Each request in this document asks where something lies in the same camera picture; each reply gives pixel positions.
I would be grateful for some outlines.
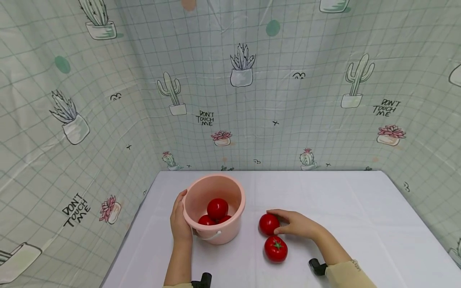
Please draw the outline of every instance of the green dot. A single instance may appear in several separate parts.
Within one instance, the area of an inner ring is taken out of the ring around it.
[[[67,74],[71,71],[71,65],[69,64],[69,61],[67,61],[66,58],[62,56],[57,56],[54,58],[54,64],[59,69],[59,71],[64,74]]]
[[[267,23],[266,33],[269,36],[275,36],[278,34],[279,31],[280,31],[280,23],[277,20],[271,20],[269,23]]]

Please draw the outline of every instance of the curtain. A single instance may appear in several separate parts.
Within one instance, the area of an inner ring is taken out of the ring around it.
[[[0,284],[98,287],[160,170],[382,170],[461,267],[460,16],[0,1]]]

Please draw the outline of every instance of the black handle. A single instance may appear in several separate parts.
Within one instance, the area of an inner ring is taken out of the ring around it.
[[[328,267],[326,263],[320,265],[317,258],[312,258],[309,260],[309,266],[311,267],[312,272],[317,276],[324,276],[326,268]]]
[[[203,273],[200,281],[192,281],[192,287],[194,288],[210,288],[211,287],[211,274]]]

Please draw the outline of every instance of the beige sleeve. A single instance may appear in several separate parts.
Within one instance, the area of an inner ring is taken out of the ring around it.
[[[175,286],[163,286],[163,288],[193,288],[190,283],[182,283]]]
[[[357,260],[328,266],[325,274],[332,288],[376,288]]]

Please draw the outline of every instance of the red tomato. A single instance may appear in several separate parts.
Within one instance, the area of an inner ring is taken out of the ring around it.
[[[226,222],[227,220],[229,220],[231,217],[229,215],[226,215],[224,216],[223,218],[221,218],[219,221],[218,221],[218,224],[221,224],[221,223],[224,223]]]
[[[229,205],[227,204],[226,200],[221,198],[216,198],[208,203],[207,213],[214,220],[220,220],[224,216],[227,215],[227,211],[229,210]]]
[[[281,263],[287,258],[288,247],[280,237],[271,236],[264,243],[264,252],[272,262]]]
[[[200,217],[199,219],[199,224],[202,224],[202,225],[216,225],[216,221],[214,221],[213,219],[210,218],[210,216],[208,215],[203,215],[202,217]]]
[[[260,230],[267,236],[273,236],[274,230],[280,227],[277,217],[272,214],[264,214],[260,219]]]

